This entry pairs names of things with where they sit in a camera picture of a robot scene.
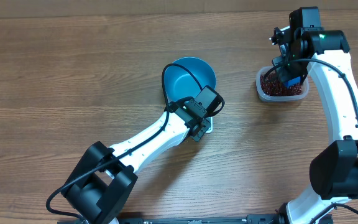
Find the blue plastic measuring scoop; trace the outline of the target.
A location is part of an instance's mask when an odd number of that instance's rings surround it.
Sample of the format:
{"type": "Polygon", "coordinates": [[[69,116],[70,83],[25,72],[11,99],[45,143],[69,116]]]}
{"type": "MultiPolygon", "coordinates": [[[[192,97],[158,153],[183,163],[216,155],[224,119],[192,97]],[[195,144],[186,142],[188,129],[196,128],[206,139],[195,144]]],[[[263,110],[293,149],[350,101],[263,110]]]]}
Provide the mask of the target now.
{"type": "Polygon", "coordinates": [[[289,80],[289,81],[284,82],[283,84],[284,84],[284,86],[285,86],[286,88],[290,88],[291,86],[297,85],[297,84],[299,84],[300,82],[301,82],[301,77],[296,77],[296,78],[293,78],[293,79],[291,79],[291,80],[289,80]]]}

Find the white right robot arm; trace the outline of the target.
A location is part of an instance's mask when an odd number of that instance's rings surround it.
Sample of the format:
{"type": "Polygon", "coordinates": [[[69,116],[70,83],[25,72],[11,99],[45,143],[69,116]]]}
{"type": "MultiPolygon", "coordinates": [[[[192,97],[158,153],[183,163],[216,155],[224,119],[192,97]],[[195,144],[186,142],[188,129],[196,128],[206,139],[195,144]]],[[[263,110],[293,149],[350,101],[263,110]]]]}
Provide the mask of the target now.
{"type": "Polygon", "coordinates": [[[311,78],[329,129],[329,146],[310,164],[309,186],[284,203],[275,223],[331,223],[331,210],[358,199],[358,88],[350,47],[341,30],[325,30],[317,7],[301,7],[271,38],[281,54],[272,72],[290,86],[311,78]]]}

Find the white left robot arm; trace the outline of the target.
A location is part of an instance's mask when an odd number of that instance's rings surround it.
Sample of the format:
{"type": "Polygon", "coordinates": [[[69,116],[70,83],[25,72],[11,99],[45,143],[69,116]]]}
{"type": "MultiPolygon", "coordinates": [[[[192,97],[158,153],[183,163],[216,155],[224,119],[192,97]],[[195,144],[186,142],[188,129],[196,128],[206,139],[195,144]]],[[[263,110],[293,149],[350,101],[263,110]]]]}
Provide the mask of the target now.
{"type": "Polygon", "coordinates": [[[61,194],[86,223],[112,223],[138,179],[137,173],[186,138],[199,141],[210,117],[224,106],[222,96],[205,86],[196,97],[171,101],[161,117],[134,137],[112,146],[98,141],[85,151],[61,194]]]}

